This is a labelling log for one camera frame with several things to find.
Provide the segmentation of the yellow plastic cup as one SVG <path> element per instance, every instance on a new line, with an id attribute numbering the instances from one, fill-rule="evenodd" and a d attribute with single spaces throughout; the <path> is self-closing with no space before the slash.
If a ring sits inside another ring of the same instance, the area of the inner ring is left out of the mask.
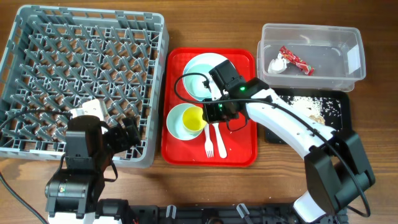
<path id="1" fill-rule="evenodd" d="M 203 119 L 203 110 L 198 106 L 187 108 L 182 115 L 183 127 L 190 134 L 196 134 L 203 130 L 207 122 Z"/>

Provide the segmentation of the large light blue plate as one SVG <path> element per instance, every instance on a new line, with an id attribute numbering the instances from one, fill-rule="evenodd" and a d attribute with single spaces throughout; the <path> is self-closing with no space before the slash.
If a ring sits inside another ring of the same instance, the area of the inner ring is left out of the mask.
<path id="1" fill-rule="evenodd" d="M 201 73 L 210 81 L 210 88 L 203 84 L 206 78 L 201 75 L 190 75 L 183 77 L 183 85 L 188 94 L 198 101 L 206 98 L 217 100 L 221 97 L 221 92 L 212 80 L 209 71 L 215 66 L 227 60 L 225 56 L 216 53 L 205 53 L 193 57 L 185 66 L 183 74 Z"/>

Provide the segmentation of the white plastic fork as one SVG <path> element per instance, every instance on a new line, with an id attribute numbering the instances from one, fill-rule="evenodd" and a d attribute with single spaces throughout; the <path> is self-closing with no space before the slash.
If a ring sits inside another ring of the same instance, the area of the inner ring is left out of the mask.
<path id="1" fill-rule="evenodd" d="M 207 158 L 211 158 L 214 156 L 214 147 L 213 147 L 213 143 L 211 141 L 210 138 L 210 127 L 207 124 L 204 127 L 204 131 L 205 131 L 205 152 L 206 152 L 206 156 Z"/>

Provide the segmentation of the light green bowl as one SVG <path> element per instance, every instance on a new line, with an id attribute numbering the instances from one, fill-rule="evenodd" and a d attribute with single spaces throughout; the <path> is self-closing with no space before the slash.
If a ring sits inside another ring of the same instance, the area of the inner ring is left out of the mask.
<path id="1" fill-rule="evenodd" d="M 182 122 L 183 112 L 191 106 L 195 105 L 189 103 L 179 104 L 177 106 L 174 106 L 167 115 L 167 120 L 166 120 L 167 129 L 169 133 L 178 140 L 189 141 L 196 138 L 202 132 L 200 131 L 199 133 L 196 134 L 190 134 L 183 127 L 183 122 Z"/>

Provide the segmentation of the white napkin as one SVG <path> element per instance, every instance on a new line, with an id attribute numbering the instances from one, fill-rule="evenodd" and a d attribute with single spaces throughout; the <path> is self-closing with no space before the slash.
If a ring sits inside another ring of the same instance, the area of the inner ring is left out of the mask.
<path id="1" fill-rule="evenodd" d="M 271 60 L 267 71 L 273 74 L 282 73 L 287 69 L 288 63 L 289 61 L 281 53 L 278 53 L 277 58 Z"/>

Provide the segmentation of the red snack wrapper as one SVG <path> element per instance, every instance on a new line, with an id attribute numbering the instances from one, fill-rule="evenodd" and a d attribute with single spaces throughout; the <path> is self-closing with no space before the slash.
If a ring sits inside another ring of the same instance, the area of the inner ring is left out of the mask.
<path id="1" fill-rule="evenodd" d="M 310 66 L 307 62 L 302 60 L 300 57 L 293 54 L 290 50 L 288 50 L 285 46 L 282 46 L 279 50 L 279 53 L 282 55 L 284 59 L 288 62 L 294 64 L 298 67 L 304 74 L 308 76 L 312 76 L 315 69 Z"/>

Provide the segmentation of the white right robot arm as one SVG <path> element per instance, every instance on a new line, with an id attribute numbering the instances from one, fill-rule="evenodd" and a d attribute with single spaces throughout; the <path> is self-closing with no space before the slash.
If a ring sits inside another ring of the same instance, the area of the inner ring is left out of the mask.
<path id="1" fill-rule="evenodd" d="M 278 135 L 303 159 L 307 191 L 293 203 L 293 210 L 303 221 L 314 222 L 344 208 L 362 217 L 370 216 L 364 193 L 376 180 L 356 132 L 337 131 L 310 119 L 258 78 L 232 84 L 206 80 L 202 85 L 210 93 L 221 94 L 203 100 L 207 122 L 228 121 L 241 112 Z M 350 206 L 357 197 L 363 201 L 364 212 Z"/>

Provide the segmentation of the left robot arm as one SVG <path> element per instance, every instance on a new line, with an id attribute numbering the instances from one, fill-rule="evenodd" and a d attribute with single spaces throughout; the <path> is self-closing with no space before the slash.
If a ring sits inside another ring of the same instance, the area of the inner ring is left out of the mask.
<path id="1" fill-rule="evenodd" d="M 45 187 L 49 223 L 138 223 L 127 200 L 100 197 L 108 182 L 106 168 L 116 167 L 113 156 L 141 141 L 136 120 L 127 117 L 109 126 L 102 100 L 70 112 L 66 150 Z"/>

